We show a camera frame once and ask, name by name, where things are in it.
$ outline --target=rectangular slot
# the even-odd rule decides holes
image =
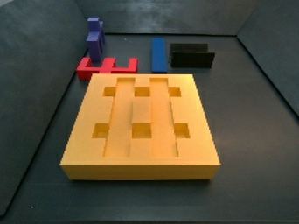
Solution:
[[[151,138],[151,123],[134,123],[132,124],[132,138]]]
[[[118,78],[104,157],[128,157],[132,138],[135,78]]]
[[[154,157],[178,157],[168,79],[151,79]]]
[[[176,138],[191,138],[188,123],[176,123],[174,125],[174,133]]]

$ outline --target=blue block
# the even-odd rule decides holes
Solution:
[[[167,74],[164,39],[152,39],[152,74]]]
[[[88,54],[92,62],[100,61],[100,53],[103,49],[100,48],[100,33],[98,31],[92,31],[88,34]]]

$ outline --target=gray floor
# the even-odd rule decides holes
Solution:
[[[151,73],[151,39],[107,36],[106,56]],[[298,118],[236,38],[164,36],[208,43],[212,69],[194,74],[222,167],[210,181],[68,181],[59,163],[85,81],[73,77],[4,221],[299,221]]]

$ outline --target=gray wall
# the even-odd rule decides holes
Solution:
[[[87,33],[72,0],[15,0],[0,7],[0,215],[87,50]]]
[[[299,115],[299,1],[264,0],[238,38]]]
[[[75,0],[107,32],[238,35],[259,0]]]

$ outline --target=dark blue block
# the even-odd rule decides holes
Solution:
[[[152,74],[167,74],[164,39],[152,39]]]
[[[99,17],[88,18],[88,31],[90,32],[100,32],[100,23]]]
[[[102,43],[106,43],[106,33],[104,33],[104,23],[103,21],[99,21],[99,27],[100,27],[100,36],[102,36]]]
[[[98,31],[92,31],[88,34],[88,54],[92,62],[100,61],[100,53],[103,52],[102,44],[100,44],[100,33]]]

